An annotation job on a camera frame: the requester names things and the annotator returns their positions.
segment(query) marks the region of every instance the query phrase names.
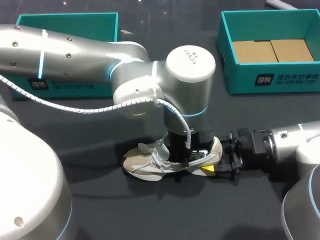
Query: open box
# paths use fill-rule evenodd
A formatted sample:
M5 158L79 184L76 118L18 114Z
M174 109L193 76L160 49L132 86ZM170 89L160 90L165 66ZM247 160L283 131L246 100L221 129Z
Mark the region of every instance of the open box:
M230 94L320 92L317 9L223 11L217 46Z
M57 13L57 14L23 14L16 24L49 31L70 34L103 42L117 42L120 36L118 13ZM108 82L61 82L50 79L45 81L46 89L34 89L28 78L4 74L23 90L39 98L105 98L112 97ZM15 99L25 98L11 90Z

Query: dark tabletop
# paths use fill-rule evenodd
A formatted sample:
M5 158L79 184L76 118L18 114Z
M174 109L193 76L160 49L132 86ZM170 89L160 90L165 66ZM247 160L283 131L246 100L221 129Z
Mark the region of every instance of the dark tabletop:
M320 7L317 0L286 2ZM1 0L0 24L13 24L22 13L119 12L121 29L132 33L122 39L142 44L152 60L165 59L181 45L201 46L218 59L221 11L264 8L265 0ZM143 182L123 174L123 154L166 132L162 109L138 120L119 112L78 115L12 101L3 85L0 93L21 123L58 154L73 193L77 240L286 239L280 212L288 184L261 170L243 171L236 182L187 174ZM55 102L78 108L113 104L111 99ZM315 121L319 102L315 93L231 96L217 61L208 125L221 135L241 127Z

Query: teal box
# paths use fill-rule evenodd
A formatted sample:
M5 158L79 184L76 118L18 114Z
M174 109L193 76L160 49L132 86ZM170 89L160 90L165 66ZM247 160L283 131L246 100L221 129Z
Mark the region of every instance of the teal box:
M232 42L304 39L314 61L239 63ZM217 46L230 94L320 92L317 9L223 11Z
M16 24L103 42L117 42L120 37L117 12L23 14L19 16ZM112 97L111 86L108 83L61 82L45 79L47 88L34 90L30 79L26 77L14 75L5 75L5 77L39 98ZM14 99L25 98L14 90L11 90L11 93Z

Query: brown cardboard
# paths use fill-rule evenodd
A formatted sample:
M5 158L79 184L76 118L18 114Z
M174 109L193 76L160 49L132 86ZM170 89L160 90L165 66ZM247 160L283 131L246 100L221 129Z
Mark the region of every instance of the brown cardboard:
M304 39L271 40L278 61L314 62Z
M270 41L234 41L233 47L240 64L278 62Z

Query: cable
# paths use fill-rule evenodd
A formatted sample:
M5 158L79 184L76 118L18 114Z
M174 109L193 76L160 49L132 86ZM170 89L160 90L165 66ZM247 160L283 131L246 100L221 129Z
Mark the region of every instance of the cable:
M128 106L132 106L132 105L136 105L136 104L143 104L143 103L150 103L153 102L154 100L152 98L140 98L134 101L130 101L130 102L125 102L122 104L117 104L117 105L113 105L113 106L108 106L108 107L103 107L103 108L96 108L96 109L80 109L80 108L73 108L73 107L68 107L68 106L63 106L63 105L59 105L59 104L55 104L49 101L45 101L43 99L40 99L34 95L32 95L29 92L26 92L25 90L23 90L22 88L18 87L17 85L15 85L12 81L9 81L8 79L6 79L4 76L0 75L0 79L1 82L3 82L4 84L8 85L10 88L12 88L13 90L17 91L18 93L22 94L23 96L25 96L28 99L31 99L37 103L40 103L42 105L54 108L54 109L59 109L62 111L66 111L66 112L72 112L72 113L77 113L77 114L98 114L98 113L104 113L104 112L108 112L108 111L112 111L112 110L116 110L116 109L121 109L124 107L128 107ZM184 119L184 117L181 115L181 113L175 108L175 106L173 106L172 104L170 104L169 102L162 100L162 99L156 99L158 101L159 104L169 108L180 120L180 122L182 123L185 132L186 132L186 142L185 142L185 147L187 149L191 148L191 132L190 132L190 128L186 122L186 120Z

